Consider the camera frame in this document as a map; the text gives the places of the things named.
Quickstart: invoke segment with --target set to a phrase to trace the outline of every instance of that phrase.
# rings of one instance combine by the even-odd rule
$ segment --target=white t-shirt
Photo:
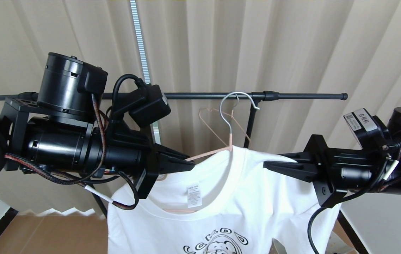
[[[307,222],[319,208],[313,185],[265,169],[264,161],[294,162],[234,146],[190,172],[157,181],[132,211],[110,204],[108,253],[268,254],[273,238],[288,254],[313,253],[307,239]],[[188,208],[187,188],[197,184],[202,206]],[[112,198],[133,203],[128,185]],[[335,206],[315,219],[312,236],[320,253],[338,212]]]

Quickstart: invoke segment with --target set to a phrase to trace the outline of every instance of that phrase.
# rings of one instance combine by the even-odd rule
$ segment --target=neckline
[[[167,212],[161,209],[149,198],[140,200],[138,206],[153,216],[170,220],[199,220],[217,214],[219,211],[221,211],[223,206],[229,200],[239,182],[241,172],[246,160],[246,152],[247,149],[233,146],[231,152],[221,151],[217,154],[214,154],[205,161],[197,164],[192,170],[194,171],[193,175],[188,176],[185,174],[182,177],[173,177],[172,179],[169,179],[168,182],[165,182],[165,180],[163,180],[161,182],[155,183],[156,185],[167,185],[168,183],[185,182],[185,180],[187,182],[189,180],[192,180],[197,174],[202,174],[207,172],[208,170],[211,170],[212,164],[216,165],[221,164],[225,161],[229,161],[228,165],[226,166],[227,168],[225,172],[225,174],[227,174],[227,179],[223,187],[221,188],[220,193],[218,193],[216,198],[210,204],[200,209],[199,211],[188,214],[176,214]]]

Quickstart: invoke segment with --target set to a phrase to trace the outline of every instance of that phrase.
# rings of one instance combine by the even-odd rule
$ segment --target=brown floor
[[[338,222],[334,232],[352,246]],[[107,235],[107,220],[96,215],[16,216],[0,236],[0,254],[102,254]]]

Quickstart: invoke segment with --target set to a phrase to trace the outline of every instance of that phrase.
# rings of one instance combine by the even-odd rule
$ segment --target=beige curtain
[[[387,122],[401,106],[401,1],[143,0],[137,8],[151,81],[164,92],[349,94],[346,101],[262,102],[254,150],[302,151],[312,133],[331,147],[352,148],[343,114],[365,107]],[[49,51],[102,66],[106,91],[120,74],[142,75],[130,2],[0,1],[0,94],[38,90]],[[221,146],[198,117],[219,101],[170,105],[172,113],[159,121],[163,145],[190,155]],[[248,114],[249,102],[241,101],[234,115],[244,129]],[[226,141],[218,114],[203,116]],[[242,146],[236,125],[233,133]],[[109,194],[117,185],[100,190]],[[19,172],[0,174],[0,198],[36,212],[94,203],[77,186]]]

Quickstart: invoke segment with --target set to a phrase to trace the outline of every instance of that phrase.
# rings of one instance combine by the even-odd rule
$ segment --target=clothing tag
[[[194,183],[186,188],[188,191],[188,208],[201,206],[202,205],[202,196],[201,196],[201,187],[199,183]]]

